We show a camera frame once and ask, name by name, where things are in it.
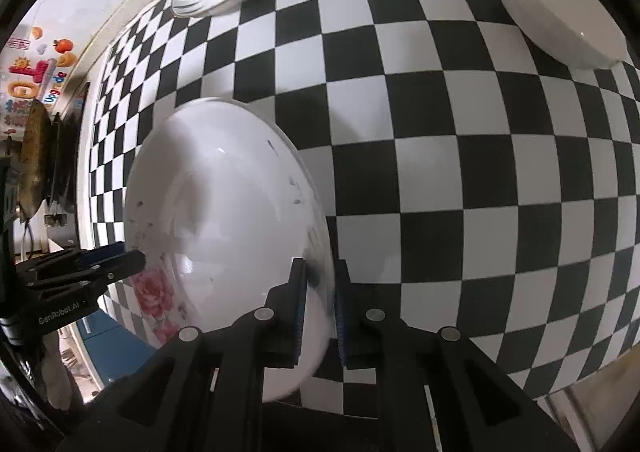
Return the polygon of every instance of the checkered tablecloth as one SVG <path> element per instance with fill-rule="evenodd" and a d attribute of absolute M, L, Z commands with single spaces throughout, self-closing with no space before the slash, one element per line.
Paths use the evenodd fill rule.
<path fill-rule="evenodd" d="M 387 312 L 455 325 L 532 397 L 640 335 L 640 67 L 574 71 L 500 0 L 248 0 L 113 42 L 91 148 L 96 244 L 123 238 L 137 150 L 175 107 L 233 97 L 300 150 L 334 251 Z M 107 308 L 153 341 L 130 285 Z M 332 342 L 306 406 L 372 416 L 372 371 Z"/>

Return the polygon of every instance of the silver bolt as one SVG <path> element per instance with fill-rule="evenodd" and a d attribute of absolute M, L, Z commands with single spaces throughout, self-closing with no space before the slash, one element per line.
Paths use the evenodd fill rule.
<path fill-rule="evenodd" d="M 273 309 L 270 307 L 261 307 L 254 311 L 254 317 L 258 320 L 269 320 L 273 315 Z"/>
<path fill-rule="evenodd" d="M 440 330 L 440 335 L 449 342 L 457 342 L 460 340 L 460 331 L 452 326 L 444 327 Z"/>
<path fill-rule="evenodd" d="M 198 337 L 198 330 L 194 327 L 185 327 L 180 330 L 178 337 L 183 342 L 191 342 Z"/>
<path fill-rule="evenodd" d="M 367 310 L 366 317 L 372 322 L 385 320 L 385 312 L 377 307 Z"/>

